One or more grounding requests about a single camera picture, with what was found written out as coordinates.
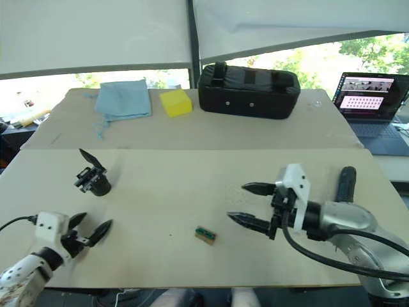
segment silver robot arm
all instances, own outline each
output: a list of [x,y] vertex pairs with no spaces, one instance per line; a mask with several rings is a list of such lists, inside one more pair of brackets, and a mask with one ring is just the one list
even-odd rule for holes
[[[228,216],[272,240],[277,229],[282,228],[287,241],[305,256],[338,269],[356,272],[374,306],[409,306],[408,245],[384,230],[369,211],[353,203],[355,177],[355,168],[344,168],[336,201],[320,205],[308,201],[310,183],[301,166],[289,164],[280,172],[275,184],[253,182],[243,186],[254,194],[273,196],[271,206],[274,214],[270,222],[243,212],[228,212]],[[284,229],[287,227],[294,228],[296,232],[305,230],[312,240],[329,240],[348,257],[352,265],[336,263],[307,251],[292,240],[287,229]]]
[[[406,242],[384,230],[366,209],[352,203],[326,202],[321,208],[320,229],[324,233],[354,229],[373,233],[408,249]],[[340,234],[329,239],[347,257],[361,267],[400,272],[409,275],[409,257],[374,240]],[[402,299],[409,297],[409,282],[358,275],[362,286],[374,297]]]

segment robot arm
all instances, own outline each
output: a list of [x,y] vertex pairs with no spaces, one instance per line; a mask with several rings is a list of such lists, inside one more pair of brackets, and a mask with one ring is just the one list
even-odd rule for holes
[[85,215],[77,214],[71,219],[58,213],[41,212],[38,215],[36,237],[45,241],[47,246],[26,256],[0,275],[0,306],[34,306],[53,271],[70,263],[86,246],[94,246],[105,236],[112,220],[101,224],[88,238],[77,235],[74,228]]
[[[336,201],[320,205],[307,201],[308,179],[298,164],[290,164],[280,172],[275,184],[251,183],[243,186],[254,194],[273,196],[274,214],[270,222],[243,212],[229,212],[228,216],[272,240],[277,229],[282,228],[287,241],[305,256],[357,273],[373,303],[407,302],[408,245],[379,226],[370,212],[353,203],[355,175],[354,168],[345,168],[341,173]],[[295,231],[305,230],[312,240],[329,240],[348,257],[352,265],[307,251],[291,238],[287,227],[293,227]]]

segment person's leg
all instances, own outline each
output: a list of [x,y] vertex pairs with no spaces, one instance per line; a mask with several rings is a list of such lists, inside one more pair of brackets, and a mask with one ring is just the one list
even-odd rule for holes
[[150,307],[184,307],[188,289],[169,289],[162,293]]
[[252,288],[232,288],[231,307],[261,307]]

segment small wooden block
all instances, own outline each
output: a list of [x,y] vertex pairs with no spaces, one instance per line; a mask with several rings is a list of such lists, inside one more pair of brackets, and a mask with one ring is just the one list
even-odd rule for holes
[[202,226],[198,226],[195,231],[195,237],[205,241],[207,244],[213,245],[216,240],[217,234],[203,228]]

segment white tabletop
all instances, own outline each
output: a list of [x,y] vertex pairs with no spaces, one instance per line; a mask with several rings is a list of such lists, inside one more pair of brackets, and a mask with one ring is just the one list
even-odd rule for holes
[[[109,235],[50,287],[221,287],[356,284],[356,275],[326,267],[292,249],[281,231],[275,241],[232,222],[227,211],[270,219],[269,199],[240,189],[274,182],[279,169],[300,162],[310,200],[334,199],[342,167],[355,166],[355,201],[387,230],[409,241],[409,211],[363,149],[317,150],[89,150],[108,169],[112,191],[103,197],[73,186],[87,163],[78,150],[23,150],[0,176],[0,224],[40,211],[88,212],[90,228],[114,219]],[[198,225],[218,234],[213,246],[195,238]],[[41,246],[19,222],[0,236],[1,267]],[[328,242],[296,235],[301,245],[347,261]]]
[[72,89],[41,124],[24,148],[134,149],[292,149],[362,148],[346,120],[323,90],[302,90],[289,118],[271,120],[209,113],[199,106],[197,90],[186,90],[194,110],[167,117],[159,94],[150,90],[153,116],[111,123],[104,141],[93,131],[102,115],[94,111],[98,90]]

